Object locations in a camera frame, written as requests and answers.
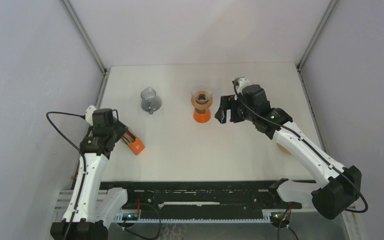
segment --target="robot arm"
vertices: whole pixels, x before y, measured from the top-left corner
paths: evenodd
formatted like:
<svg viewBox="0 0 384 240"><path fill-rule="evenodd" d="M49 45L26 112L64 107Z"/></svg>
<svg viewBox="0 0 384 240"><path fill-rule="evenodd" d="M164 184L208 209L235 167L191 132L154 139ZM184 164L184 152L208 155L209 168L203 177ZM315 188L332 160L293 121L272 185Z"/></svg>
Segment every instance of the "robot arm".
<svg viewBox="0 0 384 240"><path fill-rule="evenodd" d="M346 168L322 151L303 134L291 116L270 106L259 85L245 77L236 78L233 84L236 94L221 97L215 118L226 123L230 110L230 122L251 121L259 132L287 149L314 177L315 183L279 180L270 187L279 200L314 206L325 218L334 219L360 197L357 189L360 190L361 172L355 166Z"/></svg>
<svg viewBox="0 0 384 240"><path fill-rule="evenodd" d="M126 189L112 188L96 209L102 174L110 153L129 128L114 118L113 110L109 108L97 110L90 106L85 119L91 125L80 143L85 161L81 156L77 181L62 222L54 222L51 226L50 233L55 240L107 239L108 227L128 200Z"/></svg>

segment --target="orange object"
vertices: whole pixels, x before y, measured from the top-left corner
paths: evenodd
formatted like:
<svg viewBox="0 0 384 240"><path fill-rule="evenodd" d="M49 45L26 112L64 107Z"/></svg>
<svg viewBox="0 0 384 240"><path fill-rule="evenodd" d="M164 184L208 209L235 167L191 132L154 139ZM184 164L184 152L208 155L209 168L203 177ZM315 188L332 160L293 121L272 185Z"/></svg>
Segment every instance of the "orange object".
<svg viewBox="0 0 384 240"><path fill-rule="evenodd" d="M279 143L277 143L277 146L280 148L280 150L282 150L282 152L291 154L284 146L280 145Z"/></svg>
<svg viewBox="0 0 384 240"><path fill-rule="evenodd" d="M193 119L200 124L204 124L211 119L211 112L209 109L204 110L204 113L198 113L196 110L193 111Z"/></svg>
<svg viewBox="0 0 384 240"><path fill-rule="evenodd" d="M134 142L129 143L128 146L135 155L139 155L142 152L142 150L145 149L145 145L142 143L139 137L136 137L134 139Z"/></svg>

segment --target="gray wall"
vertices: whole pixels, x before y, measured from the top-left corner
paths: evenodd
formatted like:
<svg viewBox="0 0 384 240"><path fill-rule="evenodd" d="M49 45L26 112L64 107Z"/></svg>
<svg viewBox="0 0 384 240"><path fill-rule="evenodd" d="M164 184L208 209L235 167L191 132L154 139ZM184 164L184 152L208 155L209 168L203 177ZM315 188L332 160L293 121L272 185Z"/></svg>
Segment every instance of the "gray wall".
<svg viewBox="0 0 384 240"><path fill-rule="evenodd" d="M110 67L298 62L330 0L71 2Z"/></svg>
<svg viewBox="0 0 384 240"><path fill-rule="evenodd" d="M384 239L384 0L340 1L303 76L328 150L362 172L367 236Z"/></svg>
<svg viewBox="0 0 384 240"><path fill-rule="evenodd" d="M100 78L59 1L0 1L0 240L44 239L49 232L78 154L45 113L84 113ZM83 120L53 119L80 142Z"/></svg>

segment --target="black base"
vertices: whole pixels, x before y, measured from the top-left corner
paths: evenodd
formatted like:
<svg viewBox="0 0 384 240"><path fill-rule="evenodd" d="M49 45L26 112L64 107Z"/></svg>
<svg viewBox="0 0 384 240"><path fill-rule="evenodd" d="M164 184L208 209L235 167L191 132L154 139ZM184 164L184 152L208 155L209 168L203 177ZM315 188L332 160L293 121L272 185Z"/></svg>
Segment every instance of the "black base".
<svg viewBox="0 0 384 240"><path fill-rule="evenodd" d="M362 173L355 166L344 168L346 176L360 191ZM329 183L322 189L311 193L312 203L317 211L327 219L334 219L352 203L359 199L357 190L342 175L329 179Z"/></svg>
<svg viewBox="0 0 384 240"><path fill-rule="evenodd" d="M161 219L261 219L265 209L286 209L288 204L269 193L277 181L221 181L221 182L102 182L101 190L124 188L127 204L164 202L216 202L217 205L165 205L160 209ZM300 209L293 203L293 209ZM149 207L141 207L142 218L156 219Z"/></svg>
<svg viewBox="0 0 384 240"><path fill-rule="evenodd" d="M68 222L54 222L50 227L50 235L54 240L63 240ZM67 240L105 240L108 239L108 229L100 222L72 222L67 234Z"/></svg>

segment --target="white tabletop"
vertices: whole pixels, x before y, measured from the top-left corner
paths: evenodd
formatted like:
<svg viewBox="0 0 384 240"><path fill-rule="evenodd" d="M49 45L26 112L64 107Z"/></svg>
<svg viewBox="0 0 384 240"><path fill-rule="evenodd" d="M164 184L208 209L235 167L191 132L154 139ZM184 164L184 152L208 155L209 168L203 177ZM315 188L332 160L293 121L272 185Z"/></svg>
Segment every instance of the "white tabletop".
<svg viewBox="0 0 384 240"><path fill-rule="evenodd" d="M117 109L145 149L136 156L121 141L116 143L102 181L313 179L249 121L220 124L212 117L204 124L195 122L191 89L199 83L212 86L214 116L220 96L234 94L232 80L240 76L260 84L271 106L285 110L320 145L292 62L114 66L101 108ZM141 109L141 91L149 86L162 99L161 109L152 115Z"/></svg>

